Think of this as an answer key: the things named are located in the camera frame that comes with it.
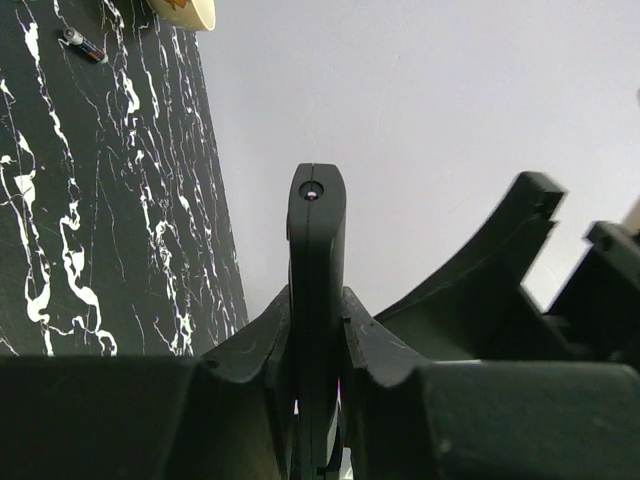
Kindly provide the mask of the black remote control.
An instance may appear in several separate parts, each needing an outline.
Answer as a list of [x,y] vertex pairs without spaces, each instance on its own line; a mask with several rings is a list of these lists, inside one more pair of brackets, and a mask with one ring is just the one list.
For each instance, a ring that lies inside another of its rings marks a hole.
[[303,479],[325,477],[338,433],[345,224],[346,187],[337,166],[299,165],[287,239]]

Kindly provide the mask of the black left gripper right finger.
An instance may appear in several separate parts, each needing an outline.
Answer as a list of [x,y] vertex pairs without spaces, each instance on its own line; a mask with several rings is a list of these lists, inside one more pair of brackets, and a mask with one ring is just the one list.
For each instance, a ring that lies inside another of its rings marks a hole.
[[357,479],[635,479],[639,376],[620,364],[431,361],[343,292]]

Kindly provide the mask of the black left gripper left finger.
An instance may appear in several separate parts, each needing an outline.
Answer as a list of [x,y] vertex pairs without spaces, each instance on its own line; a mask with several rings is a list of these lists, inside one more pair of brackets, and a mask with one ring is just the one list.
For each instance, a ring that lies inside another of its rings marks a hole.
[[201,357],[7,356],[5,479],[285,479],[289,295]]

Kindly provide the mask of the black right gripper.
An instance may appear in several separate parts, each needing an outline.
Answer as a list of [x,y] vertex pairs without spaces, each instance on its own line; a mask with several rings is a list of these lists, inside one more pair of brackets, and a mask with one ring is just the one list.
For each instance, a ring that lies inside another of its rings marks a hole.
[[592,224],[591,247],[543,312],[522,280],[564,190],[525,171],[467,243],[377,321],[431,360],[595,361],[639,368],[639,235]]

